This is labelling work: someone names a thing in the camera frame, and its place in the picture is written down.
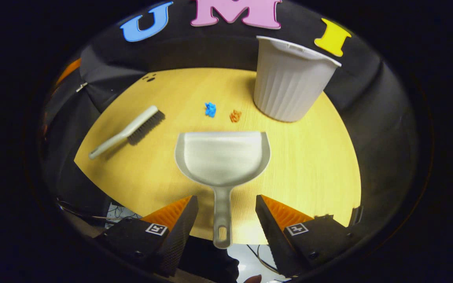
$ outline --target pink letter m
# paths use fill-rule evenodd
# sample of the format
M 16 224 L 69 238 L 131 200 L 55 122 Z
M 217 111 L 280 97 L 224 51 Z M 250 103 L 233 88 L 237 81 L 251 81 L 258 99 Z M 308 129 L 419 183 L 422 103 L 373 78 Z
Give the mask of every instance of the pink letter m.
M 281 24 L 275 20 L 275 5 L 282 0 L 195 0 L 197 2 L 197 17 L 191 21 L 194 27 L 210 26 L 219 20 L 212 15 L 214 8 L 229 24 L 235 22 L 245 9 L 248 16 L 242 19 L 246 25 L 280 29 Z

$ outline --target white dustpan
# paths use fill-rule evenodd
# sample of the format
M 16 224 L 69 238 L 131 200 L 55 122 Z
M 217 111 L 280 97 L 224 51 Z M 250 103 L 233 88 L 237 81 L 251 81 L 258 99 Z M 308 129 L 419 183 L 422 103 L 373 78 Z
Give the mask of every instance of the white dustpan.
M 232 245 L 232 189 L 258 177 L 270 161 L 270 144 L 264 132 L 189 132 L 178 136 L 175 150 L 179 170 L 192 181 L 214 191 L 213 243 L 219 249 Z M 220 228 L 226 238 L 220 238 Z

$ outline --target wooden table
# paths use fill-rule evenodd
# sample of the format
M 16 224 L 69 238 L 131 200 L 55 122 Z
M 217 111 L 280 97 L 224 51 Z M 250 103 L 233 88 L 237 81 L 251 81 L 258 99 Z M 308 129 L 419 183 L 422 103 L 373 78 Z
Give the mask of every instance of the wooden table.
M 255 212 L 260 194 L 310 216 L 333 214 L 347 226 L 352 208 L 360 204 L 361 182 L 354 147 L 333 104 L 322 93 L 302 120 L 278 122 L 254 105 L 255 79 L 255 72 L 226 68 L 149 73 L 102 113 L 74 161 L 101 190 L 139 215 L 197 195 L 199 213 L 190 234 L 211 240 L 214 194 L 179 171 L 174 161 L 178 134 L 266 131 L 272 150 L 266 171 L 232 193 L 234 243 L 267 243 Z M 215 118 L 205 116 L 206 102 L 216 104 Z M 93 161 L 88 158 L 152 104 L 166 119 L 139 144 L 121 143 Z M 242 111 L 238 123 L 230 121 L 234 109 Z

